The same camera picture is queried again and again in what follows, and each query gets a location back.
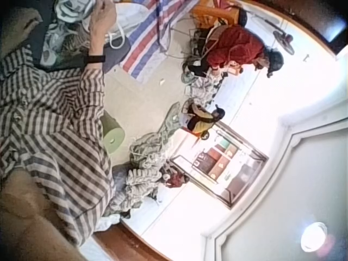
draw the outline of white bag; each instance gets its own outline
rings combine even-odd
[[[136,3],[116,3],[117,21],[105,36],[105,41],[110,43],[111,48],[119,49],[125,43],[126,35],[129,35],[149,15],[149,10]],[[83,28],[89,32],[90,16],[82,21]],[[121,44],[114,46],[112,41],[122,37]]]

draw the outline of yellow clothing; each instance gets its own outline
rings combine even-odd
[[[210,113],[206,113],[205,111],[199,110],[199,108],[195,105],[192,104],[192,110],[194,111],[194,113],[201,117],[201,118],[208,118],[208,119],[212,119],[213,116]],[[199,121],[195,128],[193,129],[193,133],[202,133],[204,131],[207,131],[208,129],[212,128],[212,126],[214,125],[214,123],[207,123],[207,122],[203,122],[203,121]]]

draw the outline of black watch strap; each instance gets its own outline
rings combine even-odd
[[[91,55],[85,59],[86,64],[98,64],[105,62],[105,55]]]

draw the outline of tiled floor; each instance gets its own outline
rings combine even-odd
[[[178,29],[192,26],[190,20],[183,20]],[[172,31],[169,55],[182,57],[189,42],[187,35]],[[155,132],[175,102],[185,101],[181,82],[182,59],[168,57],[146,84],[140,84],[121,68],[116,66],[105,75],[105,108],[126,132],[121,147],[111,156],[113,164],[129,159],[129,146],[136,138]]]

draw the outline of red jacket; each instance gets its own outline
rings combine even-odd
[[[208,41],[207,48],[212,44],[213,41]],[[222,32],[217,44],[207,54],[207,62],[211,67],[223,67],[230,61],[251,64],[264,48],[259,37],[241,26],[232,26]]]

